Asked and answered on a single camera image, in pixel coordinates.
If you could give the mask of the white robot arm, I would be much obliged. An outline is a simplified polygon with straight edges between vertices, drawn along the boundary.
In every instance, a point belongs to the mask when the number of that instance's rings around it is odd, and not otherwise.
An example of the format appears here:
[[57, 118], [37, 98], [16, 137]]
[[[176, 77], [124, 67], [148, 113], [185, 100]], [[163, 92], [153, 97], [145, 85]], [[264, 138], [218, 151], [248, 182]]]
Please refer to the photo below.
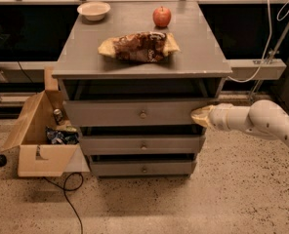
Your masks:
[[207, 105], [192, 110], [190, 117], [204, 128], [279, 139], [289, 148], [289, 115], [270, 100], [258, 100], [251, 106], [235, 106], [231, 103]]

